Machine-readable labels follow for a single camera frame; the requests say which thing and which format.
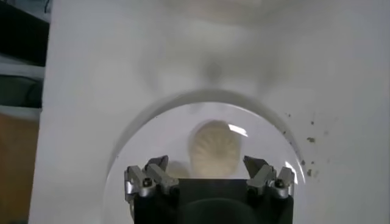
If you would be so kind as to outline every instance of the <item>dirt speck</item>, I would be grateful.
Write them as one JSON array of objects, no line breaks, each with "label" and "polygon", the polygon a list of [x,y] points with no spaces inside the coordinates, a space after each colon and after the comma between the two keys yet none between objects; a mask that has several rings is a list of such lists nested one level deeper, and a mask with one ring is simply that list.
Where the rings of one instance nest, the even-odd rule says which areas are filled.
[{"label": "dirt speck", "polygon": [[315,143],[316,139],[312,138],[312,137],[309,137],[309,138],[307,138],[307,141],[309,141],[310,143]]}]

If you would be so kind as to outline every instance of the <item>white surface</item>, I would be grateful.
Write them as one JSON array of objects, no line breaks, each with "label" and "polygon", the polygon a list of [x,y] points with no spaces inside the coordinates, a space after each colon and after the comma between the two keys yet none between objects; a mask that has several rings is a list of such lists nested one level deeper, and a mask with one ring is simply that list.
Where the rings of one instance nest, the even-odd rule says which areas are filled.
[{"label": "white surface", "polygon": [[290,166],[296,173],[294,188],[294,218],[296,223],[307,223],[307,195],[305,177],[294,149],[284,135],[263,117],[224,103],[194,103],[173,108],[158,115],[143,126],[125,144],[115,159],[104,190],[103,223],[131,223],[129,205],[124,201],[123,172],[127,166],[144,167],[153,157],[168,155],[170,166],[180,164],[192,178],[189,142],[200,125],[212,120],[225,121],[242,128],[241,154],[236,172],[227,178],[245,178],[249,175],[242,161],[244,155],[263,158],[279,172]]},{"label": "white surface", "polygon": [[222,66],[213,88],[292,131],[312,223],[389,223],[388,0],[297,0],[252,27],[167,11],[54,1],[30,223],[102,223],[112,158],[162,102],[210,87],[208,58]]}]

